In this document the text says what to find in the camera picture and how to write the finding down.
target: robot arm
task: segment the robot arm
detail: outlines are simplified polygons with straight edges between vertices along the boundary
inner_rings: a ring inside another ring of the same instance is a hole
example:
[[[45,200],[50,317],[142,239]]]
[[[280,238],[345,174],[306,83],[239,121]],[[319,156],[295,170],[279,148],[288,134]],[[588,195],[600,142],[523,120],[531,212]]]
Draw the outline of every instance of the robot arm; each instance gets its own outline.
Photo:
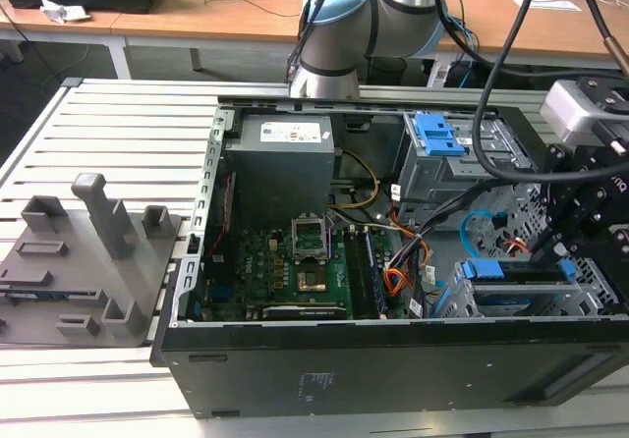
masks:
[[[358,98],[362,57],[430,53],[442,33],[435,0],[325,0],[313,25],[290,82],[292,97]]]

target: power supply label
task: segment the power supply label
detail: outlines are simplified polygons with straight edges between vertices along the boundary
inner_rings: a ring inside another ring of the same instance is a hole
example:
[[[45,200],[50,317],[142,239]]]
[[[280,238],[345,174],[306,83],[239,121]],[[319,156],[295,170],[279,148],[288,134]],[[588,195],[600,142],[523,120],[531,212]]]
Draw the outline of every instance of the power supply label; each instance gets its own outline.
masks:
[[[318,122],[265,122],[259,131],[260,141],[276,143],[321,143]]]

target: table leg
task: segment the table leg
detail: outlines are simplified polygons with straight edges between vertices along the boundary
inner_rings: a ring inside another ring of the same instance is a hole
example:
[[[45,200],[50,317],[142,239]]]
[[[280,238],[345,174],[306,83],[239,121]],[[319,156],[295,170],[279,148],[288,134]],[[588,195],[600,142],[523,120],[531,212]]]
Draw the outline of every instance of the table leg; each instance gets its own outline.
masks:
[[[441,89],[445,87],[445,81],[450,73],[450,67],[452,66],[452,57],[449,55],[437,54],[432,64],[432,70],[430,70],[429,82],[426,87],[435,87]]]
[[[203,68],[200,63],[200,54],[197,48],[190,49],[190,61],[193,63],[193,70],[195,70],[196,72]]]
[[[24,62],[20,42],[17,40],[0,40],[0,52],[8,56],[13,63]]]
[[[122,41],[108,43],[107,46],[109,47],[109,54],[111,55],[111,61],[114,64],[118,80],[130,80],[131,53],[129,52],[129,47],[125,46]]]

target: yellow wire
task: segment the yellow wire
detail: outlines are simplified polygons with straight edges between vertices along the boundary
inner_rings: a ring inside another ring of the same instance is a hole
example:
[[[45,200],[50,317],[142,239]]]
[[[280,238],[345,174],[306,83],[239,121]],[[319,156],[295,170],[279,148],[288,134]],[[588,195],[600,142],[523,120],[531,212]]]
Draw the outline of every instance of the yellow wire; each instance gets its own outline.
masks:
[[[366,205],[371,204],[375,200],[375,198],[377,197],[378,189],[379,189],[379,183],[377,181],[377,177],[375,176],[375,172],[372,170],[370,165],[368,165],[367,162],[363,158],[361,158],[356,153],[350,150],[344,150],[343,148],[341,148],[341,151],[343,153],[347,153],[348,155],[352,155],[354,158],[360,161],[361,165],[363,165],[363,167],[365,167],[365,169],[370,173],[373,179],[373,192],[372,192],[372,195],[370,195],[368,199],[362,202],[353,202],[351,204],[330,204],[328,207],[330,207],[331,209],[360,209],[361,207],[365,207]]]

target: green circuit board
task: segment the green circuit board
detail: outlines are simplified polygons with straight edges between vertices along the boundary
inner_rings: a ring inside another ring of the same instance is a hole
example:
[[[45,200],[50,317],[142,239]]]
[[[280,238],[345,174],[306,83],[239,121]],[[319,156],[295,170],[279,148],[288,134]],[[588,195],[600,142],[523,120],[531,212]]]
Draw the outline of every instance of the green circuit board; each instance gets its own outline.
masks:
[[[319,233],[304,237],[297,246],[320,247]],[[383,231],[372,232],[378,262],[390,255],[390,240]],[[290,228],[247,231],[238,242],[230,299],[212,301],[209,287],[203,313],[208,320],[242,321],[249,306],[317,305],[347,309],[352,318],[350,282],[342,231],[330,232],[329,259],[296,262]]]

